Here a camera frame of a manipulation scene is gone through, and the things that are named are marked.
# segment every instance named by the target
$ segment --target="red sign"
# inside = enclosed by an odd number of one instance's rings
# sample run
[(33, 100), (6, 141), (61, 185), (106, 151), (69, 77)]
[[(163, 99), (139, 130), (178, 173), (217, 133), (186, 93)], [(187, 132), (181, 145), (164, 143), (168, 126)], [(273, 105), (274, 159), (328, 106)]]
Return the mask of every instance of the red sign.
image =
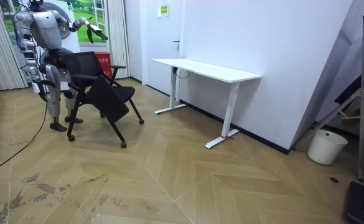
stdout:
[(107, 75), (108, 77), (111, 78), (113, 75), (113, 69), (107, 67), (107, 65), (111, 65), (110, 53), (95, 52), (95, 54), (96, 54), (97, 59), (100, 62), (103, 72), (105, 73), (105, 75)]

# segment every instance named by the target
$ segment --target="robot leg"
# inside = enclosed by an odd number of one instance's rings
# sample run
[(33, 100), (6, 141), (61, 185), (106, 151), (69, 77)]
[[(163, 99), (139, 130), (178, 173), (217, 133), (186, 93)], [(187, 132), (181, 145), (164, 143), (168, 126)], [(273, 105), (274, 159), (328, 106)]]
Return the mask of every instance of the robot leg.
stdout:
[[(67, 76), (67, 81), (69, 83), (71, 83), (71, 77), (70, 74), (66, 74)], [(72, 114), (72, 110), (74, 109), (75, 106), (75, 100), (77, 99), (77, 91), (74, 90), (73, 88), (70, 88), (69, 90), (64, 92), (64, 96), (65, 96), (65, 107), (67, 108), (67, 116), (64, 118), (65, 122), (71, 122), (70, 118), (71, 118), (71, 114)], [(79, 118), (75, 118), (74, 123), (82, 123), (83, 120), (79, 119)]]
[(43, 74), (46, 74), (47, 81), (50, 82), (50, 84), (46, 84), (49, 90), (49, 96), (46, 97), (47, 109), (49, 110), (49, 114), (52, 117), (50, 128), (56, 131), (64, 132), (67, 130), (67, 128), (58, 123), (58, 116), (60, 115), (61, 94), (58, 70), (54, 65), (46, 64), (41, 65), (40, 71)]

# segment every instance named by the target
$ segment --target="chair seat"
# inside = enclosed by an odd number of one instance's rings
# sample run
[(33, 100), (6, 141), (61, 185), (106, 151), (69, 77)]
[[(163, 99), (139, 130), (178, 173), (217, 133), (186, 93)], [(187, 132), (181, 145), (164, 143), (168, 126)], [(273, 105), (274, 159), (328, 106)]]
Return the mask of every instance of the chair seat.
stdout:
[(130, 100), (135, 92), (134, 88), (130, 86), (113, 86), (113, 89), (124, 103)]

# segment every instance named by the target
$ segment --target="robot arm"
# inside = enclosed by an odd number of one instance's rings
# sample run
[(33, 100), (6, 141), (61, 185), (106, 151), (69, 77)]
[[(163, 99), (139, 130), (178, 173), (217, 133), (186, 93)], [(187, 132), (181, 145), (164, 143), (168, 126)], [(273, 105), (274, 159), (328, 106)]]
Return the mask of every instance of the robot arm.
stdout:
[(93, 43), (93, 39), (91, 38), (91, 33), (94, 32), (97, 36), (102, 38), (103, 40), (108, 40), (108, 37), (101, 33), (101, 29), (93, 24), (91, 24), (88, 19), (85, 17), (79, 17), (75, 19), (73, 23), (68, 22), (58, 11), (56, 10), (50, 10), (56, 18), (57, 23), (68, 27), (68, 29), (71, 32), (76, 32), (81, 28), (81, 26), (87, 26), (88, 28), (88, 37), (90, 39), (90, 42)]
[(30, 32), (31, 24), (34, 17), (30, 12), (23, 11), (13, 17), (13, 26), (16, 34), (19, 36), (19, 44), (24, 57), (26, 58), (26, 69), (33, 80), (39, 80), (37, 63), (35, 61), (35, 43), (32, 41)]

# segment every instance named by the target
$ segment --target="black baseboard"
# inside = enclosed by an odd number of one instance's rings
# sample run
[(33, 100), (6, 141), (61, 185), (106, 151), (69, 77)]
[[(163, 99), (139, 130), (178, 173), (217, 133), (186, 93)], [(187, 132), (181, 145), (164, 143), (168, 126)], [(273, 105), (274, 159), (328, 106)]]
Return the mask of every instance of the black baseboard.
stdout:
[(132, 79), (132, 80), (135, 80), (135, 81), (137, 81), (138, 83), (142, 83), (142, 81), (140, 81), (140, 80), (138, 80), (137, 78), (135, 78), (135, 77), (129, 77), (130, 79)]
[(161, 91), (161, 90), (158, 90), (158, 89), (156, 89), (156, 88), (154, 88), (154, 87), (152, 87), (152, 86), (150, 86), (150, 85), (147, 85), (146, 84), (146, 86), (147, 87), (149, 87), (149, 88), (151, 88), (151, 89), (153, 89), (153, 90), (156, 90), (157, 92), (159, 92), (159, 93), (162, 93), (162, 94), (164, 94), (165, 96), (168, 96), (169, 97), (169, 94), (166, 94), (166, 93), (164, 93), (163, 91)]
[[(160, 90), (158, 90), (158, 89), (156, 89), (156, 88), (154, 88), (152, 86), (149, 86), (149, 85), (146, 85), (146, 86), (149, 87), (149, 88), (152, 88), (153, 90), (158, 91), (159, 93), (164, 94), (165, 96), (169, 97), (169, 95), (164, 93), (163, 91), (160, 91)], [(209, 112), (207, 112), (207, 111), (205, 111), (205, 110), (203, 110), (201, 108), (198, 108), (198, 107), (196, 107), (194, 105), (191, 105), (190, 103), (188, 103), (188, 102), (186, 102), (184, 100), (180, 100), (180, 102), (183, 103), (183, 104), (186, 104), (188, 107), (192, 108), (193, 110), (198, 111), (199, 113), (202, 113), (202, 114), (204, 114), (204, 115), (206, 115), (206, 116), (208, 116), (208, 117), (210, 117), (210, 118), (212, 118), (212, 119), (214, 119), (216, 121), (219, 121), (221, 123), (224, 122), (224, 119), (219, 118), (218, 116), (216, 116), (214, 114), (211, 114), (211, 113), (209, 113)], [(267, 140), (265, 138), (262, 138), (261, 136), (258, 136), (256, 134), (250, 132), (250, 131), (247, 131), (247, 130), (245, 130), (245, 129), (243, 129), (243, 128), (241, 128), (241, 127), (239, 127), (239, 126), (237, 126), (237, 125), (235, 125), (233, 123), (230, 124), (230, 127), (239, 130), (241, 133), (245, 134), (246, 136), (251, 137), (251, 138), (253, 138), (253, 139), (255, 139), (255, 140), (257, 140), (257, 141), (259, 141), (259, 142), (261, 142), (261, 143), (263, 143), (263, 144), (265, 144), (265, 145), (267, 145), (267, 146), (269, 146), (269, 147), (271, 147), (271, 148), (285, 154), (285, 155), (289, 154), (290, 150), (288, 150), (288, 149), (286, 149), (286, 148), (284, 148), (282, 146), (279, 146), (276, 143), (273, 143), (273, 142), (271, 142), (271, 141), (269, 141), (269, 140)]]

